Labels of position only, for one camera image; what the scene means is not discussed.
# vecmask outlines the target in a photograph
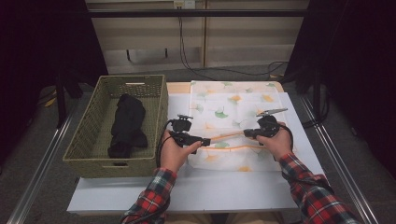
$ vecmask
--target black cloth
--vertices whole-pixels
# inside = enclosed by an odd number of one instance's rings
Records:
[[[130,158],[134,147],[147,147],[148,139],[140,130],[146,109],[140,100],[128,93],[123,94],[117,103],[113,126],[111,127],[110,158]]]

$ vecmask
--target white table surface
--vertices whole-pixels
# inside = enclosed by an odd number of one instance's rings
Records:
[[[298,148],[296,155],[314,174],[323,174],[287,93],[281,102],[288,108],[287,123]],[[170,119],[188,114],[189,95],[169,94]],[[151,177],[81,178],[67,211],[79,215],[121,214],[128,210]],[[200,170],[185,164],[177,174],[168,213],[275,211],[296,208],[290,186],[280,172],[222,172]]]

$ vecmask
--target black cable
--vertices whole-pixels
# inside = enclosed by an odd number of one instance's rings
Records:
[[[242,74],[242,75],[246,75],[246,76],[251,76],[251,77],[258,77],[258,76],[268,75],[268,78],[269,78],[270,74],[272,72],[274,72],[276,69],[278,69],[280,66],[282,66],[283,63],[278,65],[275,69],[273,69],[271,71],[268,71],[266,73],[256,73],[256,74],[254,74],[254,73],[245,73],[245,72],[235,71],[235,70],[226,69],[226,68],[211,68],[211,67],[209,67],[209,68],[196,68],[194,70],[195,71],[220,70],[220,71],[226,71],[226,72],[234,72],[234,73],[238,73],[238,74]]]
[[[280,63],[280,65],[278,65],[273,71],[271,71],[271,69],[270,69],[270,68],[271,68],[271,65],[273,65],[273,64],[275,64],[275,63]],[[278,67],[282,66],[282,65],[285,64],[285,63],[288,63],[288,62],[273,62],[273,63],[268,64],[268,66],[267,66],[267,74],[268,74],[268,77],[267,77],[267,79],[266,79],[265,81],[269,81],[270,78],[271,78],[271,73],[274,72]]]
[[[290,149],[291,149],[291,152],[292,152],[292,151],[293,151],[294,143],[293,143],[293,133],[291,132],[291,129],[288,128],[287,126],[282,125],[282,124],[279,124],[279,123],[278,123],[278,125],[279,125],[279,127],[281,127],[281,128],[283,128],[284,130],[288,131],[288,133],[289,133],[289,135],[290,135]]]
[[[183,63],[184,67],[187,68],[188,70],[192,71],[195,75],[197,75],[198,77],[205,77],[208,78],[212,81],[216,81],[213,77],[207,77],[201,74],[196,73],[189,65],[188,61],[187,61],[187,56],[186,56],[186,50],[184,49],[184,37],[183,37],[183,20],[181,19],[181,17],[178,18],[178,26],[180,28],[180,59],[181,62]]]
[[[172,123],[172,120],[166,121],[166,123],[163,125],[163,131],[161,132],[161,136],[155,151],[155,155],[156,155],[155,159],[156,159],[157,167],[161,167],[161,150],[163,147],[163,135],[165,134],[166,127],[168,127],[168,124],[170,123]]]
[[[161,153],[163,152],[163,144],[172,136],[169,136],[161,142],[161,144],[158,146],[158,154],[157,154],[157,167],[161,167]]]
[[[316,119],[311,119],[306,122],[302,122],[303,128],[307,129],[320,124],[327,118],[329,111],[330,111],[330,94],[326,92],[325,102],[321,108],[320,117]]]

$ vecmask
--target plaid shirt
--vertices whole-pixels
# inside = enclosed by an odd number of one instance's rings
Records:
[[[292,178],[316,183],[326,183],[324,175],[313,175],[294,154],[279,160],[282,172]],[[325,188],[288,180],[291,197],[301,210],[304,223],[359,223],[350,209]]]
[[[140,193],[136,203],[124,214],[121,223],[129,223],[140,217],[153,214],[163,207],[169,199],[176,177],[176,173],[170,170],[165,168],[156,169],[148,187]]]
[[[313,175],[294,154],[285,155],[279,160],[279,163],[282,172],[288,176],[311,182],[327,183],[324,175]],[[121,223],[137,220],[164,206],[175,185],[176,177],[177,175],[170,170],[156,169],[147,189],[139,195],[136,203],[124,214]],[[291,197],[299,206],[304,223],[358,223],[349,208],[325,188],[288,181]]]

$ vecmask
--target tan pants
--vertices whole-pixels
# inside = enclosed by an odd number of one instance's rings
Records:
[[[230,213],[226,224],[281,224],[280,213]],[[165,224],[216,224],[210,214],[168,214]]]

